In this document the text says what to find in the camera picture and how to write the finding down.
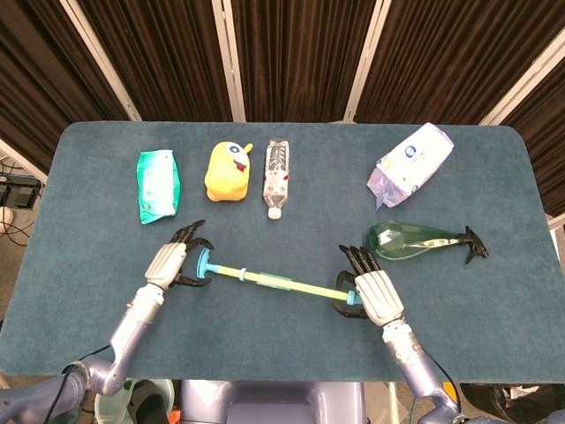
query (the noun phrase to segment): yellow duck toy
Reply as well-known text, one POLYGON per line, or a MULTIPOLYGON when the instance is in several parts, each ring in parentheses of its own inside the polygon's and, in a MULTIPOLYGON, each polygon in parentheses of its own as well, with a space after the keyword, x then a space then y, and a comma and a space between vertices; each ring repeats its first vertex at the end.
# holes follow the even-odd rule
POLYGON ((253 144, 244 148, 232 141, 215 145, 204 177, 206 194, 211 201, 241 201, 249 184, 249 156, 253 144))

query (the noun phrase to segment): wet wipes package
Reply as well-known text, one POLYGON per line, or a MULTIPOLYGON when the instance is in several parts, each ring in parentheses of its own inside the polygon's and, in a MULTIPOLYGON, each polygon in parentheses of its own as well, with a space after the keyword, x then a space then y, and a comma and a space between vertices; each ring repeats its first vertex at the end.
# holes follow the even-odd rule
POLYGON ((384 155, 376 164, 367 186, 384 203, 396 206, 415 193, 451 153, 453 142, 433 124, 415 133, 384 155))
POLYGON ((138 202, 141 223, 152 223, 178 210, 180 180, 172 150, 141 152, 138 160, 138 202))

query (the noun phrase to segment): white wet wipes package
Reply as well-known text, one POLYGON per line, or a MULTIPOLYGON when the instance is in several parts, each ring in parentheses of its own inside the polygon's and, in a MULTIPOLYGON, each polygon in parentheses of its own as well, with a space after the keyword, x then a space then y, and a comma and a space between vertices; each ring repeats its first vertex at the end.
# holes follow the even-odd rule
POLYGON ((367 181, 377 198, 377 209, 408 199, 451 153, 453 141, 437 126, 427 123, 384 155, 367 181))

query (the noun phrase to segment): plastic water bottle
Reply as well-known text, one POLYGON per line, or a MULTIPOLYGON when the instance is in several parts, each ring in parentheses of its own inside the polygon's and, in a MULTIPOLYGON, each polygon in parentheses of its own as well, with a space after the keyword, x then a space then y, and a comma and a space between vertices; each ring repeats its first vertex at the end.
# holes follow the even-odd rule
POLYGON ((289 142, 274 139, 268 143, 265 158, 265 185, 263 199, 268 206, 268 217, 279 219, 281 208, 289 197, 289 142))

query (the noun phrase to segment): green wet wipes package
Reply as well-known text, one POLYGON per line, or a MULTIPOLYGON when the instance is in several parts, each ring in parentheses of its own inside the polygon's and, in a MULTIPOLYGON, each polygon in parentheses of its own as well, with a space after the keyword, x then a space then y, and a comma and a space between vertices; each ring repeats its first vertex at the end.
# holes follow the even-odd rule
POLYGON ((180 179, 172 150, 139 154, 138 187, 141 223, 152 223, 177 213, 180 179))

